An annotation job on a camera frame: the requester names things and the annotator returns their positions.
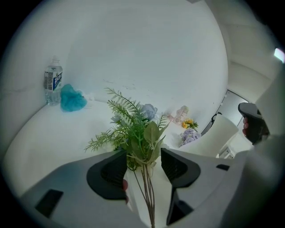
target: white table surface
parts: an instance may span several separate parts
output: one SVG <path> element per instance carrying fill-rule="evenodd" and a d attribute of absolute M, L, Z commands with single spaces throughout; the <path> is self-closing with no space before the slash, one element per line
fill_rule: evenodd
<path fill-rule="evenodd" d="M 112 150 L 111 146 L 106 146 L 98 151 L 84 151 L 90 138 L 113 125 L 110 123 L 113 114 L 106 103 L 88 101 L 87 107 L 69 113 L 63 112 L 59 105 L 44 106 L 24 125 L 2 163 L 4 176 L 15 196 L 20 197 L 63 164 Z M 183 131 L 182 127 L 171 122 L 165 131 L 164 143 L 177 149 L 181 140 L 179 134 Z M 171 184 L 161 168 L 160 157 L 157 162 L 152 179 L 156 195 L 156 227 L 159 228 L 166 225 Z M 127 171 L 125 179 L 129 182 L 128 205 L 148 224 L 148 212 L 134 174 Z"/>

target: blue crumpled cloth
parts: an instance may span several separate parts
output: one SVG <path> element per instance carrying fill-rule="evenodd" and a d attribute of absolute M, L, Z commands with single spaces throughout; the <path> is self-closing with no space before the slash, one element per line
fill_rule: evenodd
<path fill-rule="evenodd" d="M 82 109 L 87 104 L 81 91 L 75 91 L 70 84 L 66 84 L 61 89 L 61 108 L 67 112 Z"/>

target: plastic water bottle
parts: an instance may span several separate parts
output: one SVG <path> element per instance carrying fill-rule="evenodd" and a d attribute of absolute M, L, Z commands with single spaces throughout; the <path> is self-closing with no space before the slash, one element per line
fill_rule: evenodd
<path fill-rule="evenodd" d="M 45 70 L 45 100 L 54 106 L 61 102 L 62 67 L 57 56 L 53 56 L 52 63 Z"/>

